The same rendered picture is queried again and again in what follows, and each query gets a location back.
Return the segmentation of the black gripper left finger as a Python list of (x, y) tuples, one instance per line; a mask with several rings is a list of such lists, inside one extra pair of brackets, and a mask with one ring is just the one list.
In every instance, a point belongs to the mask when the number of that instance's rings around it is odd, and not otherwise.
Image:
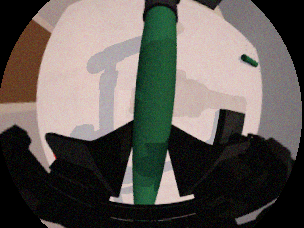
[(55, 157), (91, 169), (111, 197), (119, 198), (132, 151), (132, 130), (133, 121), (93, 141), (64, 137), (48, 131), (45, 141)]

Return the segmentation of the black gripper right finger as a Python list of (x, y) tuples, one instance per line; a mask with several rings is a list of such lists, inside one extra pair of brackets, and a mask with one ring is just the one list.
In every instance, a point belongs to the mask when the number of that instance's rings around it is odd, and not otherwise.
[(224, 159), (245, 153), (251, 142), (239, 141), (209, 145), (199, 138), (192, 137), (179, 127), (171, 125), (168, 155), (171, 158), (176, 185), (180, 197), (193, 195), (192, 190), (199, 186)]

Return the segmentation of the green cylinder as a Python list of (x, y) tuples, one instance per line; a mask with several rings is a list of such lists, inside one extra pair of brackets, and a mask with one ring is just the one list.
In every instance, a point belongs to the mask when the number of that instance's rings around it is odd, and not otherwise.
[(249, 65), (252, 65), (252, 67), (259, 66), (259, 63), (257, 63), (255, 59), (253, 58), (251, 59), (251, 57), (247, 57), (247, 54), (241, 55), (241, 61), (249, 63)]
[(176, 17), (169, 7), (145, 14), (132, 130), (133, 202), (155, 205), (171, 135), (176, 85)]

